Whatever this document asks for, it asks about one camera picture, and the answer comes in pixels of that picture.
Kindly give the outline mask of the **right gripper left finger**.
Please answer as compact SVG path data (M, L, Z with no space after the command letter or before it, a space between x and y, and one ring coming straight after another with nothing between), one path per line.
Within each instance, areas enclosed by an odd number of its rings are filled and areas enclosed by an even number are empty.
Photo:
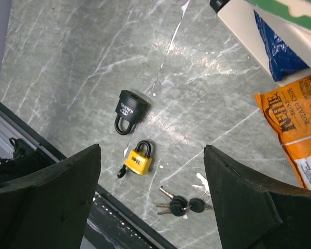
M0 248L79 248L101 171L94 144L0 184Z

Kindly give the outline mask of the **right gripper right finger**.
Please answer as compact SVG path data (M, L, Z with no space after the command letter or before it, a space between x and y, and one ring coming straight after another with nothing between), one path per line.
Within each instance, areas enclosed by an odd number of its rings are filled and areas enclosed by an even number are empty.
M212 145L204 165L223 248L311 248L311 190L266 176Z

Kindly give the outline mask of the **black padlock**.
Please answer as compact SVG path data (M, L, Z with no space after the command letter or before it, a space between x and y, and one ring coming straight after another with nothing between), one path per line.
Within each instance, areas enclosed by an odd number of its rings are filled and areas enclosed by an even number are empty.
M133 125L139 123L144 112L148 107L148 102L129 90L122 90L119 95L119 102L116 107L115 130L120 135L127 135L130 133ZM121 130L119 126L120 119L129 123L126 130Z

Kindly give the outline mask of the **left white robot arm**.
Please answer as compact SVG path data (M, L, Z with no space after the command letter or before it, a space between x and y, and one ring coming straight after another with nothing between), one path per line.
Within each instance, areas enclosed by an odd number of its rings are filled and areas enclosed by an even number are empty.
M0 160L0 184L24 177L55 164L42 150L33 149L23 139L9 139L14 148L11 159Z

